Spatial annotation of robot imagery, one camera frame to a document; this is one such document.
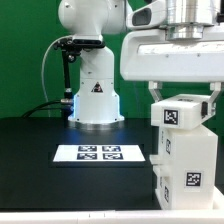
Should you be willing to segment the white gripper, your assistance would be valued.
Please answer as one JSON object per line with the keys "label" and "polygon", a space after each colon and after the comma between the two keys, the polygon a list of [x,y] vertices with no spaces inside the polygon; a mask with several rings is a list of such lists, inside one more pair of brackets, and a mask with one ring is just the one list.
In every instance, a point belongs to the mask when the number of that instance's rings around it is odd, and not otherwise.
{"label": "white gripper", "polygon": [[155,102],[162,100],[161,82],[211,83],[201,116],[214,116],[224,82],[224,26],[205,28],[199,40],[167,41],[164,30],[130,32],[123,41],[120,73],[125,80],[150,81]]}

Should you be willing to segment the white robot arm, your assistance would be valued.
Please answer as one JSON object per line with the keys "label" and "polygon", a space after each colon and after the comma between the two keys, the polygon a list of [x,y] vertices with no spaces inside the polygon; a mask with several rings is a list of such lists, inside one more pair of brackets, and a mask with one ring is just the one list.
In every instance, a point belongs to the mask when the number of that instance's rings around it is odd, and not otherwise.
{"label": "white robot arm", "polygon": [[221,0],[145,0],[132,10],[128,0],[61,0],[59,20],[69,60],[81,58],[80,89],[69,120],[110,125],[124,120],[114,90],[114,54],[105,35],[124,32],[120,72],[125,80],[147,81],[159,101],[164,82],[208,83],[212,104],[224,86],[224,23]]}

